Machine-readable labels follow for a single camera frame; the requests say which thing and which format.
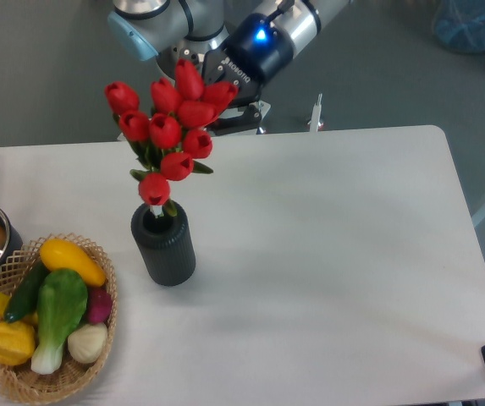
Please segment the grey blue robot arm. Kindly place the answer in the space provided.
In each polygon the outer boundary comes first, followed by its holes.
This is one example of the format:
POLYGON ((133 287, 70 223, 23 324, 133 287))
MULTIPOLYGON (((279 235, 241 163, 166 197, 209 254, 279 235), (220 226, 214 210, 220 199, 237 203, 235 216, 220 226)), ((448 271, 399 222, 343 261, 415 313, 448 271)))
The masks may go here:
POLYGON ((212 133, 260 134, 270 110, 263 87, 347 6, 346 1, 260 1, 229 31, 222 1, 116 1, 110 30, 141 61, 155 60, 173 79, 176 63, 192 63, 208 85, 239 89, 212 133))

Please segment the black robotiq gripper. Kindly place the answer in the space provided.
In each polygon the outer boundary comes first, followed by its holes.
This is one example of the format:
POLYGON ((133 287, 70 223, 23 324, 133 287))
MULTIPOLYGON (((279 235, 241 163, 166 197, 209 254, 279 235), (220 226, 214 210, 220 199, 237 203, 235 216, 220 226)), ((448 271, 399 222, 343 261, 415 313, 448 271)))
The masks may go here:
POLYGON ((239 91, 230 104, 243 107, 229 108, 206 130, 214 135, 247 131, 254 134, 262 122, 261 110, 255 102, 260 99, 263 87, 293 56, 291 40, 268 17, 263 14, 247 17, 218 48, 207 52, 202 65, 204 82, 236 85, 239 91))

